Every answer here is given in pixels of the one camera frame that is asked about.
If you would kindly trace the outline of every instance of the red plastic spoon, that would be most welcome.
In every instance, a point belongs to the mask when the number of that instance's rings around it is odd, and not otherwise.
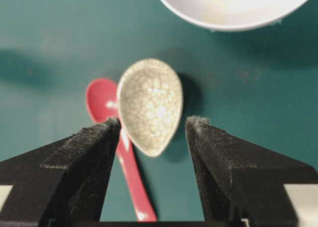
[[[93,80],[86,91],[86,105],[92,120],[101,123],[108,117],[118,116],[116,107],[117,84],[106,78]],[[138,221],[156,221],[155,212],[143,186],[131,141],[122,128],[116,150],[127,180]]]

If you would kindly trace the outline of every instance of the teal background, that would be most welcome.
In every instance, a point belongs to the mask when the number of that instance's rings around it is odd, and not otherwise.
[[[158,58],[182,79],[180,127],[158,158],[136,150],[160,221],[203,220],[184,135],[196,114],[229,133],[318,167],[318,0],[282,25],[211,33],[159,0],[0,0],[0,160],[91,124],[84,93]],[[104,221],[134,221],[117,159]]]

